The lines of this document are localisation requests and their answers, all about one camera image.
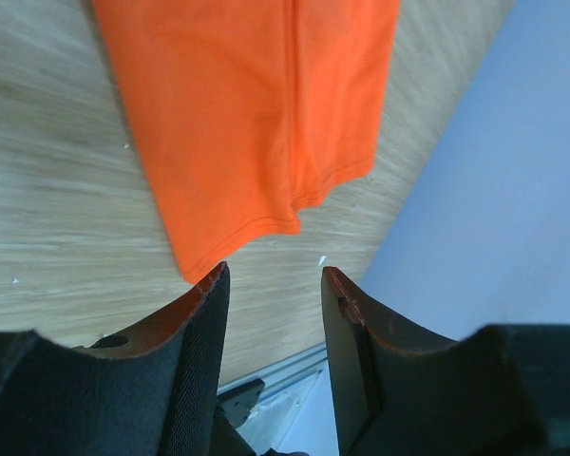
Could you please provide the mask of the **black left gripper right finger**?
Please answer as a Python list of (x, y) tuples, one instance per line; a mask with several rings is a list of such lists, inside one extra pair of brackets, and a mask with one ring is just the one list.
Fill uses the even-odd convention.
[(321, 303), (341, 454), (570, 455), (570, 325), (454, 341), (334, 267)]

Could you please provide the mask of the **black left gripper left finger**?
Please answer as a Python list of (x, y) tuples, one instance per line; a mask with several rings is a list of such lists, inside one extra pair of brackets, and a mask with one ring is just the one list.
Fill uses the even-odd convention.
[(206, 455), (230, 296), (220, 263), (90, 347), (0, 332), (0, 455)]

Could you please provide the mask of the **orange t-shirt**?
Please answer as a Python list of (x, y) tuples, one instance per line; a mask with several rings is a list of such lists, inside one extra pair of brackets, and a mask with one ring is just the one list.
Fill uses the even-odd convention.
[(96, 1), (183, 278), (374, 164), (396, 1)]

